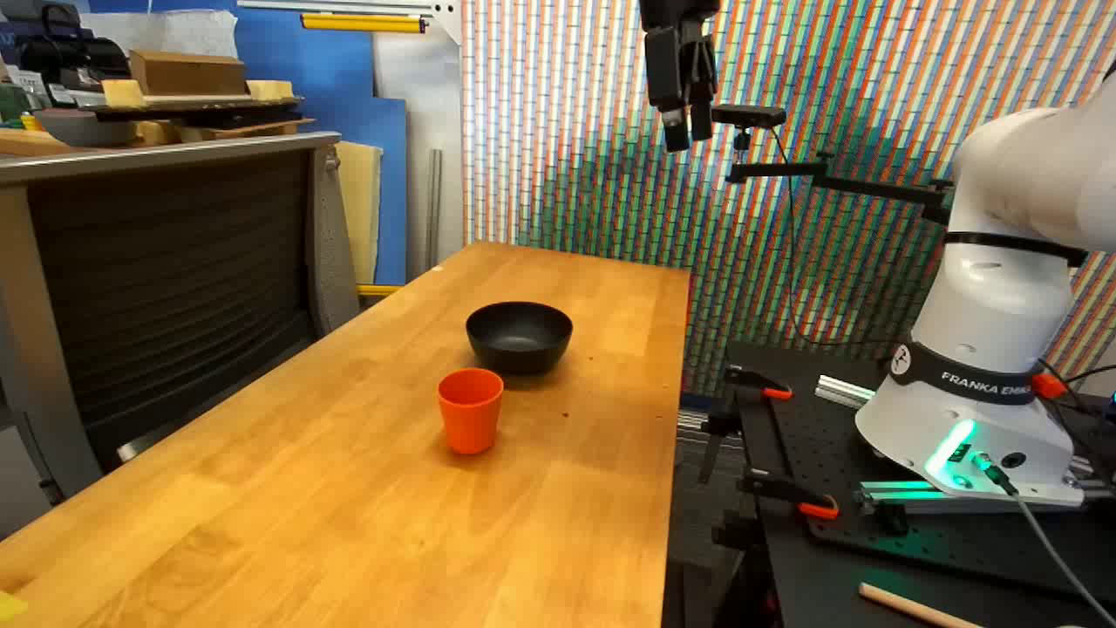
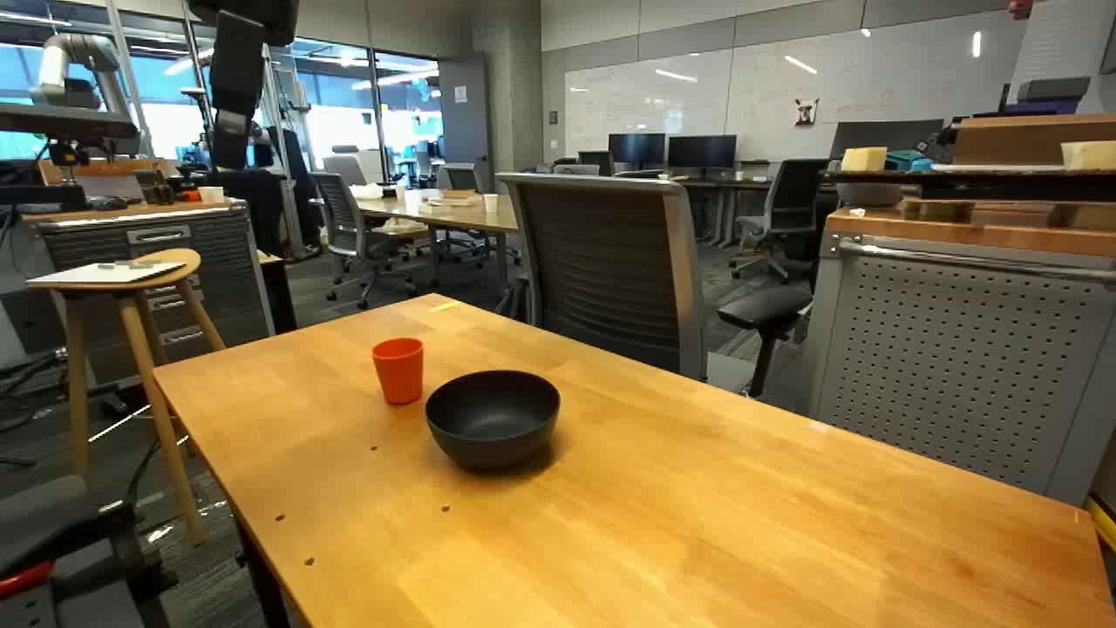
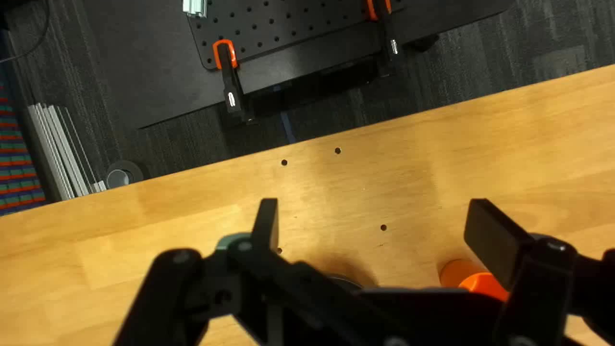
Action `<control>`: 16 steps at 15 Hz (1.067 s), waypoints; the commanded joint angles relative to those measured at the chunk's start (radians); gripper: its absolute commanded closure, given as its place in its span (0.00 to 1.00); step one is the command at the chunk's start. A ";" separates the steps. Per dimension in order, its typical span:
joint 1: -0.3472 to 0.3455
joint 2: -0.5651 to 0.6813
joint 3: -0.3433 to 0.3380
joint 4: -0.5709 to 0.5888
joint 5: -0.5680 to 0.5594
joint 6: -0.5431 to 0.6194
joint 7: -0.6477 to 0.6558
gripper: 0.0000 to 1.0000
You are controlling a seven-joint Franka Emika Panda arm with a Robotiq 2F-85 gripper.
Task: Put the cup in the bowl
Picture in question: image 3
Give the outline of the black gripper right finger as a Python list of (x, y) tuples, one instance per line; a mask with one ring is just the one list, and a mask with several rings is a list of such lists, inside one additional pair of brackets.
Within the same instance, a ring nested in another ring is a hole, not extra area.
[(503, 287), (513, 286), (521, 251), (534, 238), (486, 197), (469, 201), (463, 239)]

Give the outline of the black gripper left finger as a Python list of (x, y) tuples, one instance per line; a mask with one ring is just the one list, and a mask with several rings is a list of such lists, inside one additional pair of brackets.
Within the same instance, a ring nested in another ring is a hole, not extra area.
[(263, 197), (252, 226), (252, 241), (269, 251), (278, 251), (278, 199)]

